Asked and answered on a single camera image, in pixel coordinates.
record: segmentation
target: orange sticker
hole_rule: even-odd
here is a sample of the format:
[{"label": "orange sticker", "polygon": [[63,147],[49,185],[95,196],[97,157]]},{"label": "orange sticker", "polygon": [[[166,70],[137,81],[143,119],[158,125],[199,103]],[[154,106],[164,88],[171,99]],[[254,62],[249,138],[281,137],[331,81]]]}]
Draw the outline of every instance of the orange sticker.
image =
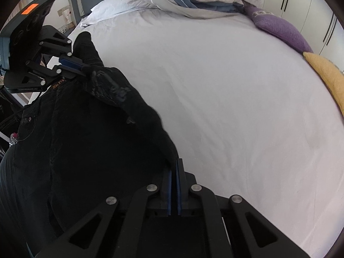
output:
[{"label": "orange sticker", "polygon": [[31,4],[28,6],[28,8],[26,10],[24,10],[21,14],[29,14],[30,12],[32,12],[32,10],[37,7],[38,4]]}]

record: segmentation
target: jeans pocket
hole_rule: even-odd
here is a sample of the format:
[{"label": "jeans pocket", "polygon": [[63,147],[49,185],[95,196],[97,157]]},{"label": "jeans pocket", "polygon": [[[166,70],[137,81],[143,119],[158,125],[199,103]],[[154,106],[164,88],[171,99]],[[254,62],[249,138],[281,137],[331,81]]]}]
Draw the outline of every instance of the jeans pocket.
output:
[{"label": "jeans pocket", "polygon": [[39,111],[40,100],[35,102],[23,111],[23,116],[20,121],[17,142],[27,139],[35,129],[37,115]]}]

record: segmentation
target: white pillow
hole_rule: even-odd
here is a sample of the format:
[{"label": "white pillow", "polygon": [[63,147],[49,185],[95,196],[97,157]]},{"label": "white pillow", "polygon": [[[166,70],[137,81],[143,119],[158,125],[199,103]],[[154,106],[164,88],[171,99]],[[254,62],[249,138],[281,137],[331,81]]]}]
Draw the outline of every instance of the white pillow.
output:
[{"label": "white pillow", "polygon": [[133,12],[146,8],[152,7],[138,0],[104,0],[91,9],[91,14],[80,22],[80,26],[87,27],[126,12]]}]

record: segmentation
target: yellow cushion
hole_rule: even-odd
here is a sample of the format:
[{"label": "yellow cushion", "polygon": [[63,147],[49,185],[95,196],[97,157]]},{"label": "yellow cushion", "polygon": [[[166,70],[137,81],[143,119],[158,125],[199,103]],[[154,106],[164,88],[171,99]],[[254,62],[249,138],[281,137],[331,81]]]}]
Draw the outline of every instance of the yellow cushion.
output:
[{"label": "yellow cushion", "polygon": [[320,55],[304,52],[303,56],[322,78],[344,115],[344,75],[336,65]]}]

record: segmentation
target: mattress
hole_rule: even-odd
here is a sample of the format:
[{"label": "mattress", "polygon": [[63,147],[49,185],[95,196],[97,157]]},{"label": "mattress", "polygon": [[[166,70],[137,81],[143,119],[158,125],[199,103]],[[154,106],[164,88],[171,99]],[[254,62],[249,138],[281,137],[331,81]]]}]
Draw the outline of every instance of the mattress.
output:
[{"label": "mattress", "polygon": [[157,110],[199,184],[242,195],[312,258],[325,256],[344,226],[344,124],[300,54],[243,15],[147,9],[70,39],[83,30]]}]

